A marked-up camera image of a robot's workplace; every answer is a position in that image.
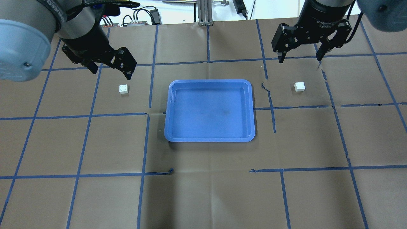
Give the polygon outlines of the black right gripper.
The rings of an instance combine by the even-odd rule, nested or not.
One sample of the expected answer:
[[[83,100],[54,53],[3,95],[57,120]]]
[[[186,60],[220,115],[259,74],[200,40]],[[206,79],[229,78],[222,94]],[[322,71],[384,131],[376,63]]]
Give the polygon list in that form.
[[[348,9],[349,6],[304,6],[294,26],[279,24],[271,42],[279,63],[289,51],[304,44],[321,43],[316,52],[318,61],[333,48],[341,48],[352,29],[344,18]]]

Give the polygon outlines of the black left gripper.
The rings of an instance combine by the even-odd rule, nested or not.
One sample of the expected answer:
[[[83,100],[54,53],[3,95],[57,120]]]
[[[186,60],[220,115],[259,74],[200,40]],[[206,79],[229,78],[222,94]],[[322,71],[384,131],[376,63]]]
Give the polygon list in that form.
[[[99,69],[96,64],[102,63],[120,70],[127,80],[131,80],[137,61],[128,48],[113,49],[101,27],[94,27],[75,39],[62,38],[62,41],[61,49],[73,64],[80,64],[96,74]]]

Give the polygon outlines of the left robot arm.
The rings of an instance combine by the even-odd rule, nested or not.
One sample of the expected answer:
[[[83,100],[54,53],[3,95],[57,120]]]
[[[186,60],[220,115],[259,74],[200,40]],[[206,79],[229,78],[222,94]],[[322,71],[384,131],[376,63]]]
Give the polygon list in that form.
[[[2,0],[0,9],[2,80],[25,82],[42,71],[54,35],[73,64],[92,74],[98,64],[121,71],[130,80],[136,60],[126,47],[111,47],[100,21],[117,16],[120,8],[134,8],[129,0]]]

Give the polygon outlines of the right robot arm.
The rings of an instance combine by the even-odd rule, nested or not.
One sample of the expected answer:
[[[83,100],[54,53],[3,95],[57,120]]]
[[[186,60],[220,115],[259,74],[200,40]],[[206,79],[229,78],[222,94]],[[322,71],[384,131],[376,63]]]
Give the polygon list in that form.
[[[407,27],[406,12],[405,0],[306,0],[297,23],[279,24],[271,45],[283,63],[292,49],[320,43],[316,58],[321,61],[352,40],[363,16],[379,31],[400,32]]]

